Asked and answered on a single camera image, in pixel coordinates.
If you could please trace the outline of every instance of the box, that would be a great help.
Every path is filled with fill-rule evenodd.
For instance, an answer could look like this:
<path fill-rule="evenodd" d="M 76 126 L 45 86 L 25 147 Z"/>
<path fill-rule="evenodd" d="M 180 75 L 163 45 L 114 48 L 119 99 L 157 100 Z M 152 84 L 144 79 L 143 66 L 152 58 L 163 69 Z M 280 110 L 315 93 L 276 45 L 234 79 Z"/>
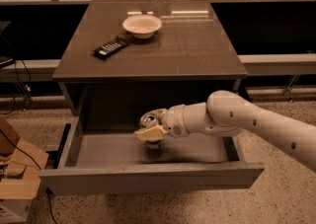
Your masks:
<path fill-rule="evenodd" d="M 0 129 L 0 155 L 12 155 L 5 170 L 7 177 L 0 181 L 0 223 L 26 221 L 40 187 L 40 168 L 19 149 L 29 154 L 42 169 L 48 155 L 21 137 L 5 118 L 0 118 Z"/>

